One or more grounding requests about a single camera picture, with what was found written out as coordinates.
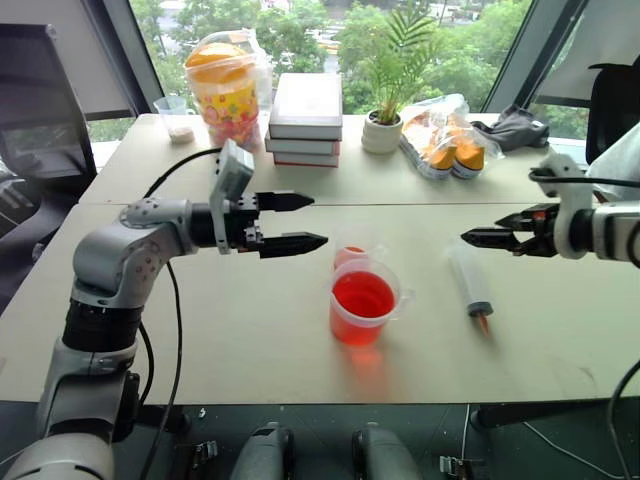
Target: book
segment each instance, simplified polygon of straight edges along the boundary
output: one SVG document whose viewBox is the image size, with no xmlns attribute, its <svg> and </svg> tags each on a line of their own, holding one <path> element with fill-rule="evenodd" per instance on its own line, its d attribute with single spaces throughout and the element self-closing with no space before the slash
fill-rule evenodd
<svg viewBox="0 0 640 480">
<path fill-rule="evenodd" d="M 269 119 L 271 139 L 341 140 L 342 78 L 283 73 Z"/>
<path fill-rule="evenodd" d="M 313 167 L 337 167 L 337 155 L 311 155 L 306 153 L 274 152 L 273 161 L 276 165 L 300 165 Z"/>
<path fill-rule="evenodd" d="M 267 152 L 311 153 L 315 155 L 340 155 L 340 142 L 337 140 L 295 140 L 290 138 L 271 138 L 269 132 L 264 137 Z"/>
</svg>

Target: white plant pot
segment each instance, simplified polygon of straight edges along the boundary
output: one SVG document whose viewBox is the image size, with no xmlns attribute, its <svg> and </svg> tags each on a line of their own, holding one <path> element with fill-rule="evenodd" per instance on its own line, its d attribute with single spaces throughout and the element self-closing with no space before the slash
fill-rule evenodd
<svg viewBox="0 0 640 480">
<path fill-rule="evenodd" d="M 369 112 L 364 120 L 362 147 L 371 153 L 393 152 L 400 143 L 404 122 L 400 119 L 393 125 L 380 125 L 371 120 L 373 113 L 374 111 Z"/>
</svg>

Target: potted plant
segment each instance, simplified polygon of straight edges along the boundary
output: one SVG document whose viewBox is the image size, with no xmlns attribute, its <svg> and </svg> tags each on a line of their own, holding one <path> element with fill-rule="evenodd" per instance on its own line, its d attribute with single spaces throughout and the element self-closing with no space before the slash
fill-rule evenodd
<svg viewBox="0 0 640 480">
<path fill-rule="evenodd" d="M 403 125 L 398 112 L 425 86 L 432 23 L 416 0 L 409 0 L 387 17 L 386 38 L 379 42 L 377 54 L 365 63 L 377 105 L 365 118 L 365 150 L 388 153 L 398 147 Z"/>
</svg>

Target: black cable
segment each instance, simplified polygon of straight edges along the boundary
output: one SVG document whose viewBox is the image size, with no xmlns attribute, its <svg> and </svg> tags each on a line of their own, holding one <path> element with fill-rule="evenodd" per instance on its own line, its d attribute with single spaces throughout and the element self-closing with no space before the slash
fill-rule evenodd
<svg viewBox="0 0 640 480">
<path fill-rule="evenodd" d="M 196 152 L 193 155 L 189 155 L 188 157 L 183 158 L 178 163 L 176 163 L 171 168 L 169 168 L 166 172 L 164 172 L 160 177 L 158 177 L 158 179 L 155 182 L 153 182 L 153 185 L 149 187 L 149 190 L 147 190 L 147 193 L 144 194 L 143 198 L 150 197 L 158 189 L 158 187 L 162 185 L 167 178 L 169 178 L 169 175 L 171 175 L 173 172 L 175 172 L 177 169 L 179 169 L 183 165 L 189 163 L 192 160 L 195 160 L 196 158 L 203 157 L 205 155 L 210 155 L 213 153 L 220 153 L 221 151 L 222 149 L 219 147 L 208 148 L 207 150 L 202 150 L 201 152 Z"/>
<path fill-rule="evenodd" d="M 631 232 L 629 232 L 629 236 L 627 237 L 627 257 L 629 257 L 629 261 L 633 263 L 636 268 L 640 268 L 640 259 L 636 256 L 635 243 L 638 239 L 638 235 L 640 235 L 640 221 L 636 223 Z"/>
<path fill-rule="evenodd" d="M 155 457 L 158 446 L 160 445 L 160 438 L 162 437 L 162 433 L 167 426 L 167 421 L 169 420 L 169 415 L 171 414 L 171 409 L 173 408 L 173 403 L 176 399 L 178 384 L 180 383 L 180 370 L 182 369 L 182 311 L 180 309 L 180 291 L 178 290 L 178 280 L 176 279 L 176 275 L 173 272 L 173 267 L 171 266 L 170 262 L 167 262 L 167 270 L 169 271 L 169 275 L 171 276 L 171 283 L 173 283 L 173 291 L 176 302 L 176 317 L 178 319 L 178 353 L 176 355 L 176 373 L 173 378 L 173 387 L 171 387 L 169 403 L 167 403 L 167 406 L 164 409 L 162 420 L 160 421 L 160 426 L 158 427 L 158 431 L 156 432 L 156 435 L 153 439 L 151 449 L 149 450 L 147 458 L 145 459 L 144 466 L 142 467 L 142 472 L 140 473 L 140 480 L 145 480 L 147 478 L 147 475 L 149 474 L 149 470 L 151 468 L 151 464 L 153 463 L 153 458 Z"/>
<path fill-rule="evenodd" d="M 140 402 L 138 404 L 138 408 L 141 409 L 144 406 L 144 402 L 147 400 L 149 396 L 149 391 L 151 390 L 151 384 L 153 383 L 153 375 L 155 373 L 155 359 L 153 356 L 153 348 L 151 347 L 151 340 L 149 339 L 149 334 L 147 333 L 147 329 L 144 327 L 144 323 L 140 322 L 140 335 L 142 336 L 142 341 L 144 342 L 144 348 L 147 350 L 147 363 L 149 364 L 148 373 L 147 373 L 147 382 L 144 385 L 144 390 L 142 391 L 142 395 L 140 396 Z"/>
<path fill-rule="evenodd" d="M 607 426 L 609 427 L 609 433 L 611 433 L 611 439 L 613 440 L 613 446 L 616 449 L 616 453 L 618 454 L 618 459 L 620 460 L 620 465 L 622 466 L 622 473 L 626 480 L 631 480 L 631 473 L 629 472 L 629 467 L 627 466 L 627 462 L 624 459 L 624 454 L 622 453 L 622 448 L 620 447 L 620 439 L 618 438 L 618 432 L 616 431 L 615 425 L 615 410 L 616 404 L 618 400 L 620 400 L 620 396 L 624 391 L 625 387 L 629 383 L 629 381 L 633 378 L 633 376 L 640 370 L 640 360 L 638 360 L 622 377 L 620 383 L 616 386 L 616 389 L 613 391 L 613 395 L 611 395 L 611 399 L 609 400 L 609 405 L 607 405 Z"/>
<path fill-rule="evenodd" d="M 618 187 L 640 188 L 640 182 L 631 180 L 616 180 L 614 178 L 595 177 L 549 177 L 546 175 L 536 175 L 535 170 L 529 172 L 529 180 L 536 183 L 598 183 L 600 185 L 616 185 Z"/>
<path fill-rule="evenodd" d="M 200 152 L 196 152 L 196 153 L 194 153 L 192 155 L 189 155 L 188 157 L 183 158 L 178 163 L 176 163 L 171 168 L 169 168 L 166 172 L 164 172 L 160 177 L 158 177 L 158 179 L 155 182 L 153 182 L 153 185 L 151 185 L 151 187 L 149 187 L 147 192 L 144 194 L 143 198 L 147 198 L 147 197 L 150 197 L 151 195 L 153 195 L 153 193 L 158 189 L 158 187 L 160 187 L 160 185 L 162 185 L 164 183 L 164 181 L 167 178 L 169 178 L 169 176 L 173 172 L 178 170 L 180 167 L 186 165 L 187 163 L 189 163 L 192 160 L 195 160 L 196 158 L 200 158 L 200 157 L 203 157 L 203 156 L 209 155 L 209 154 L 220 153 L 221 151 L 222 151 L 222 149 L 219 148 L 219 147 L 209 148 L 207 150 L 202 150 Z M 179 294 L 177 283 L 174 283 L 174 294 L 176 296 L 178 296 L 178 294 Z M 153 384 L 153 375 L 154 375 L 154 371 L 155 371 L 155 359 L 154 359 L 154 355 L 153 355 L 153 348 L 151 347 L 151 341 L 149 339 L 149 335 L 147 334 L 147 331 L 144 328 L 144 324 L 142 322 L 140 322 L 140 334 L 142 335 L 142 340 L 144 341 L 144 345 L 145 345 L 145 348 L 147 350 L 147 361 L 148 361 L 148 364 L 149 364 L 149 374 L 147 376 L 147 381 L 145 383 L 144 390 L 142 391 L 142 395 L 140 396 L 140 403 L 139 403 L 139 407 L 138 408 L 142 408 L 142 406 L 144 405 L 144 403 L 145 403 L 145 401 L 147 399 L 147 396 L 149 395 L 149 391 L 151 390 L 151 386 Z"/>
</svg>

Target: gray cloth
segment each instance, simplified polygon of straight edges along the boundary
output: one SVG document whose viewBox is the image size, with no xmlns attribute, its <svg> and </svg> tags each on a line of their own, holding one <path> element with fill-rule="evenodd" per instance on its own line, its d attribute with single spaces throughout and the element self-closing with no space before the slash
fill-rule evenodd
<svg viewBox="0 0 640 480">
<path fill-rule="evenodd" d="M 490 127 L 482 122 L 471 122 L 471 125 L 478 133 L 500 145 L 503 152 L 520 147 L 542 148 L 549 143 L 549 126 L 515 104 L 505 108 L 498 121 Z"/>
</svg>

